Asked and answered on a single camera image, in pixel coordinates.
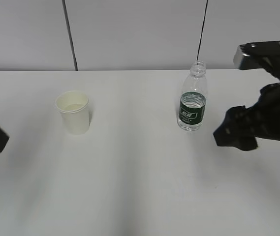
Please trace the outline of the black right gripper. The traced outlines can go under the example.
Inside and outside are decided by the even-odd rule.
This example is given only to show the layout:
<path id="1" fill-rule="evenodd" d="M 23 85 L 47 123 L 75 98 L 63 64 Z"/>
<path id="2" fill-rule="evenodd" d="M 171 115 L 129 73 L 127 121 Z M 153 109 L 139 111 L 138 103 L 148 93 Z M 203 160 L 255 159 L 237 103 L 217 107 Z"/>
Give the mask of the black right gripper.
<path id="1" fill-rule="evenodd" d="M 253 59 L 280 81 L 280 59 L 258 56 Z M 249 128 L 252 137 L 246 136 L 241 127 L 240 115 L 245 111 L 245 106 L 227 110 L 222 124 L 213 133 L 218 147 L 255 150 L 258 148 L 256 138 L 280 141 L 280 82 L 263 87 L 257 103 L 249 109 L 253 118 Z"/>

